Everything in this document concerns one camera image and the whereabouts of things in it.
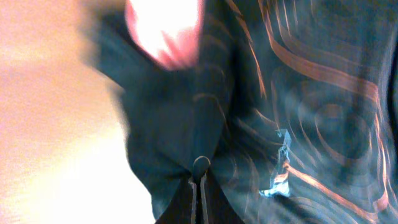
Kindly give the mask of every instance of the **dark teal fabric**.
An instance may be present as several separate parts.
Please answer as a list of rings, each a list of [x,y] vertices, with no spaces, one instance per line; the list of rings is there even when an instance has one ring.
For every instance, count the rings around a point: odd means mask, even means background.
[[[398,4],[208,0],[205,12],[187,70],[152,63],[122,12],[96,39],[155,217],[206,156],[245,223],[397,222]]]

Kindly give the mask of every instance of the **hand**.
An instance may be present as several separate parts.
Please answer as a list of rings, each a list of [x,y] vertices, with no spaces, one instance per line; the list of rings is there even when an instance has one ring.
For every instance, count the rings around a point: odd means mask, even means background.
[[[161,67],[192,67],[198,60],[203,5],[204,0],[127,0],[127,27]]]

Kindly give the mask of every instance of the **orange curved line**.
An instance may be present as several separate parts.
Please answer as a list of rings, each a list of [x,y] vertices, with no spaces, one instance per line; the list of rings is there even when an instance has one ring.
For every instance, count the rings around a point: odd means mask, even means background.
[[[311,207],[315,207],[315,208],[323,207],[324,208],[324,206],[322,204],[320,204],[320,203],[318,203],[318,202],[316,202],[314,200],[311,200],[309,198],[291,197],[291,199],[293,201],[296,201],[296,202],[299,202],[299,203],[307,204],[307,205],[309,205]],[[335,212],[338,212],[340,215],[344,215],[345,218],[347,218],[347,219],[349,219],[351,221],[350,223],[358,224],[358,222],[351,215],[348,215],[341,207],[336,206],[336,204],[334,204],[334,203],[329,203],[328,206],[329,206],[329,209],[332,208]]]
[[[266,87],[264,86],[264,81],[262,80],[259,62],[257,61],[257,57],[256,57],[256,54],[254,53],[251,43],[249,43],[249,46],[250,46],[251,53],[253,54],[254,61],[256,62],[257,76],[259,78],[259,84],[260,84],[260,96],[264,95],[264,97],[267,99]]]
[[[202,43],[203,44],[215,44],[215,45],[219,46],[221,49],[223,49],[225,52],[228,52],[228,48],[225,45],[225,43],[210,34],[205,34],[202,36]]]
[[[329,62],[335,62],[338,67],[340,68],[345,68],[345,70],[354,70],[355,67],[361,67],[365,69],[365,72],[367,73],[372,73],[376,72],[374,67],[368,67],[365,65],[361,65],[359,63],[353,62],[345,57],[342,57],[340,55],[327,52],[321,49],[315,49],[311,46],[308,46],[301,41],[297,40],[294,36],[290,34],[289,31],[289,21],[287,19],[287,10],[285,7],[285,1],[284,3],[284,11],[285,11],[285,20],[287,24],[288,30],[286,30],[283,25],[280,22],[280,14],[279,14],[279,9],[278,5],[275,5],[275,13],[276,13],[276,18],[280,30],[280,36],[282,37],[282,40],[284,44],[291,50],[293,53],[297,53],[298,56],[304,56],[308,59],[311,60],[311,58],[318,58],[321,55],[321,58],[327,58]]]
[[[265,117],[259,110],[253,109],[253,111],[263,120],[263,122],[273,128],[277,128],[277,124],[271,119]]]
[[[233,39],[233,36],[231,35],[230,31],[228,30],[228,28],[225,26],[225,24],[223,22],[221,22],[220,20],[218,20],[216,17],[214,17],[211,14],[208,14],[207,17],[208,22],[210,24],[213,24],[214,26],[218,26],[230,39]]]
[[[235,3],[232,0],[226,0],[227,4],[230,6],[232,11],[238,13],[240,16],[242,16],[242,12],[238,9],[238,7],[235,5]]]
[[[246,24],[246,22],[243,20],[243,18],[240,18],[238,16],[236,16],[235,18],[238,20],[239,25],[242,27],[244,33],[246,34],[246,37],[248,38],[249,43],[253,43],[253,40],[251,38],[249,29],[248,29],[248,25]]]
[[[378,87],[376,84],[364,80],[362,78],[352,77],[345,72],[339,71],[334,68],[330,68],[324,65],[313,63],[304,58],[296,56],[283,48],[275,39],[274,34],[271,31],[271,21],[269,12],[267,12],[267,20],[264,21],[266,31],[268,33],[269,43],[271,49],[274,51],[276,56],[279,57],[287,66],[295,70],[296,72],[305,75],[306,77],[318,80],[321,82],[329,83],[334,86],[338,86],[342,89],[363,95],[377,104],[378,101]]]
[[[268,143],[270,143],[270,144],[272,144],[272,145],[276,145],[276,146],[281,146],[281,145],[282,145],[282,143],[273,142],[273,141],[270,141],[270,140],[268,140],[268,139],[263,138],[262,135],[260,135],[256,130],[252,129],[252,127],[250,127],[249,125],[247,125],[247,124],[246,124],[244,121],[242,121],[241,119],[238,118],[238,119],[237,119],[237,122],[239,123],[240,126],[244,127],[245,130],[247,130],[248,132],[250,132],[250,134],[254,135],[255,137],[260,138],[260,139],[262,139],[263,141],[268,142]]]
[[[355,212],[357,215],[361,216],[362,218],[367,219],[371,223],[377,223],[377,221],[378,221],[377,213],[367,212],[367,211],[363,210],[362,208],[359,208],[353,202],[350,202],[349,200],[343,198],[342,196],[340,196],[340,195],[332,192],[328,188],[326,188],[323,184],[319,183],[319,181],[317,179],[311,177],[310,175],[301,173],[300,171],[294,169],[289,164],[287,165],[287,170],[291,174],[293,174],[296,177],[298,177],[299,179],[301,179],[302,181],[308,183],[312,187],[317,188],[318,190],[320,190],[321,192],[323,192],[324,194],[326,194],[327,196],[329,196],[336,202],[340,203],[342,206],[352,210],[353,212]]]
[[[277,111],[277,106],[276,106],[276,102],[278,101],[278,95],[276,93],[273,81],[271,81],[271,93],[272,93],[272,109],[274,112],[275,123],[276,123],[277,128],[280,129],[279,128],[278,111]]]
[[[279,174],[275,177],[274,182],[275,183],[283,182],[283,181],[287,180],[288,176],[289,176],[289,172],[286,172],[284,174]]]
[[[382,152],[382,181],[384,185],[384,193],[381,198],[373,203],[374,209],[376,211],[381,211],[387,208],[389,205],[389,196],[387,192],[387,161],[386,161],[386,153],[384,149],[383,141],[380,138],[380,125],[379,125],[379,118],[377,114],[375,114],[375,127],[376,127],[376,137],[379,143],[379,147],[381,148]]]

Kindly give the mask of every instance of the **patterned fabric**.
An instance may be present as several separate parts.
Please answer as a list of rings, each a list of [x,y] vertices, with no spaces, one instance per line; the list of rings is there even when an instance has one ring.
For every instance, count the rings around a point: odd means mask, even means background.
[[[200,156],[245,223],[395,223],[398,4],[206,2],[195,68],[166,72],[102,18],[132,171],[156,218]]]

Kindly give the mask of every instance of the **beige wall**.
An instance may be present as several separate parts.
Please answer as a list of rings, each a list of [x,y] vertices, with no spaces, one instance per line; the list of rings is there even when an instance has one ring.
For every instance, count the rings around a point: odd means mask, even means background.
[[[0,1],[2,224],[154,223],[117,87],[79,60],[90,42],[77,25],[92,21],[79,3]]]

